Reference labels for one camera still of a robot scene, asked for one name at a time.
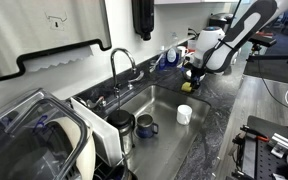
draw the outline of white cup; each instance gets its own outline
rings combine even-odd
[[[177,46],[177,49],[180,51],[181,57],[184,57],[188,53],[188,49],[185,46]]]
[[[192,116],[192,108],[188,105],[180,105],[177,108],[176,120],[182,125],[188,125]]]

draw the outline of black mug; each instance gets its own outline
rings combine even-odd
[[[149,114],[141,115],[137,118],[136,135],[140,138],[150,138],[158,134],[158,124],[153,122]]]

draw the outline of soap bottle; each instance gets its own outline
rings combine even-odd
[[[167,65],[174,67],[177,65],[180,55],[178,52],[178,49],[176,48],[177,44],[178,44],[178,37],[177,34],[175,32],[172,33],[172,45],[171,48],[167,51]]]
[[[160,62],[158,64],[159,70],[163,70],[166,66],[166,55],[165,55],[164,50],[165,50],[164,46],[161,46],[160,56],[162,56],[162,57],[161,57]]]

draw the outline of yellow sponge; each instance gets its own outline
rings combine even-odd
[[[184,91],[184,92],[192,92],[191,83],[185,82],[185,83],[182,85],[181,90]]]

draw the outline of stainless steel sink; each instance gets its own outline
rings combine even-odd
[[[188,126],[176,121],[177,107],[181,104],[193,109]],[[121,109],[134,114],[136,118],[150,114],[159,125],[159,133],[152,138],[141,139],[134,133],[135,148],[128,159],[129,169],[139,179],[169,180],[174,179],[180,169],[210,105],[153,85],[129,100]]]

